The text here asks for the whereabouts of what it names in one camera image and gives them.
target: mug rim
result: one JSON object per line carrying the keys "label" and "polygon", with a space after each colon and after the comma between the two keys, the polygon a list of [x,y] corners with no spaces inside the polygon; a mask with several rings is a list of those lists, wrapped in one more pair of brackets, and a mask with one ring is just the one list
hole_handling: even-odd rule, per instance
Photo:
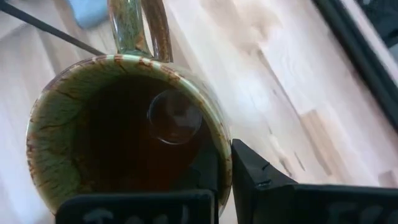
{"label": "mug rim", "polygon": [[[114,63],[114,65],[120,66],[123,70],[123,66],[121,65],[122,62],[128,62],[128,63],[133,63],[134,65],[137,65],[136,67],[140,70],[148,70],[151,69],[153,72],[150,74],[154,73],[162,73],[167,77],[167,82],[174,87],[178,88],[181,90],[183,93],[188,95],[190,99],[194,100],[194,103],[199,107],[199,109],[202,111],[202,113],[205,114],[207,118],[211,120],[210,123],[208,123],[209,128],[215,131],[215,136],[213,132],[211,131],[212,135],[211,137],[213,138],[213,141],[218,141],[220,143],[221,149],[218,149],[219,154],[221,155],[222,158],[222,165],[223,165],[223,171],[225,175],[225,180],[223,183],[222,189],[224,189],[224,194],[220,195],[218,198],[218,214],[219,216],[223,213],[223,210],[226,206],[226,203],[229,198],[229,194],[231,192],[231,187],[232,187],[232,158],[231,158],[231,138],[229,135],[229,130],[226,126],[223,124],[223,118],[224,116],[222,115],[222,111],[217,107],[217,102],[215,104],[213,103],[214,100],[211,100],[211,98],[203,91],[201,91],[197,85],[193,84],[189,80],[189,78],[186,78],[183,74],[181,74],[179,71],[176,69],[172,68],[169,66],[169,64],[158,62],[154,59],[151,58],[145,58],[142,56],[137,56],[137,55],[126,55],[126,54],[111,54],[111,55],[100,55],[92,58],[88,58],[85,60],[82,60],[80,62],[77,62],[68,68],[66,68],[64,71],[59,73],[56,77],[54,77],[45,87],[44,89],[40,92],[39,97],[36,99],[31,111],[30,111],[30,120],[27,125],[27,134],[26,134],[26,153],[27,153],[27,158],[28,158],[28,165],[29,165],[29,171],[30,171],[30,176],[32,178],[32,181],[35,185],[35,188],[39,192],[40,197],[42,200],[45,202],[46,206],[50,209],[52,213],[56,212],[57,208],[54,208],[52,205],[51,201],[52,199],[46,194],[44,190],[42,190],[39,186],[36,185],[35,183],[35,176],[38,176],[40,174],[35,174],[34,173],[34,159],[31,159],[33,154],[35,153],[35,146],[34,144],[31,144],[29,139],[31,138],[32,133],[32,127],[35,125],[35,122],[32,121],[32,117],[40,111],[40,108],[42,106],[42,102],[47,99],[47,96],[49,93],[51,93],[53,90],[52,88],[54,86],[57,86],[60,84],[60,80],[64,78],[70,78],[73,77],[78,73],[78,71],[81,71],[83,69],[86,69],[85,67],[89,67],[91,65],[97,65],[101,64],[103,62],[111,62]],[[210,91],[207,86],[203,86],[206,91]]]}

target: light wood surface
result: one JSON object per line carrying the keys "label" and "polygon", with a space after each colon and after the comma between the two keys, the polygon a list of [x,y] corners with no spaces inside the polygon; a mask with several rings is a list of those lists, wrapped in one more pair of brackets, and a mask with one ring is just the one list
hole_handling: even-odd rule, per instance
{"label": "light wood surface", "polygon": [[[353,0],[342,0],[396,80],[398,68]],[[11,1],[97,49],[63,0]],[[175,63],[211,85],[234,138],[299,182],[398,187],[398,138],[310,1],[164,0]],[[91,55],[0,12],[0,222],[51,223],[25,162],[44,85]],[[233,198],[221,223],[236,223]]]}

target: black cable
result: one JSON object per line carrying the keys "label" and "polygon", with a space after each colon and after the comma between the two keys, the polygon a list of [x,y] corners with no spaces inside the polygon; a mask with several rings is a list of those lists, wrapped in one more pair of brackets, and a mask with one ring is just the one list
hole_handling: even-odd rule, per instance
{"label": "black cable", "polygon": [[104,53],[100,52],[99,50],[96,50],[92,47],[90,47],[89,45],[83,43],[82,41],[58,30],[55,27],[52,27],[48,24],[46,24],[45,22],[42,22],[38,19],[36,19],[35,17],[29,15],[28,13],[17,9],[16,7],[6,3],[4,0],[0,0],[0,11],[3,11],[11,16],[14,16],[30,25],[35,26],[36,28],[44,31],[44,32],[48,32],[54,36],[57,36],[59,38],[61,38],[64,41],[67,41],[83,50],[86,50],[92,54],[95,55],[104,55]]}

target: mug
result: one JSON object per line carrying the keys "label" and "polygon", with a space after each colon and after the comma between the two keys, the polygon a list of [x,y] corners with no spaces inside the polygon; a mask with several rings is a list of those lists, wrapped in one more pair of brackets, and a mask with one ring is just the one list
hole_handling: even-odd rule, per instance
{"label": "mug", "polygon": [[[215,94],[193,73],[171,63],[162,0],[109,0],[108,7],[118,54],[100,55],[68,67],[43,89],[33,105],[27,127],[27,162],[37,191],[52,213],[64,201],[91,192],[90,183],[77,169],[79,158],[71,156],[78,126],[85,122],[80,114],[97,92],[115,80],[147,77],[173,86],[200,109],[221,158],[221,215],[231,190],[232,160],[229,130]],[[154,56],[144,35],[142,8]]]}

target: mug handle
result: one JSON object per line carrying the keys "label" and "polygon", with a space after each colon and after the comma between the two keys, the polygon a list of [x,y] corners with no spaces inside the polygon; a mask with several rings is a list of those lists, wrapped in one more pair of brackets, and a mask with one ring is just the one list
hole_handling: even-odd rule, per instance
{"label": "mug handle", "polygon": [[108,0],[113,37],[119,54],[142,55],[161,62],[173,62],[169,26],[162,0],[143,0],[154,55],[144,34],[141,0]]}

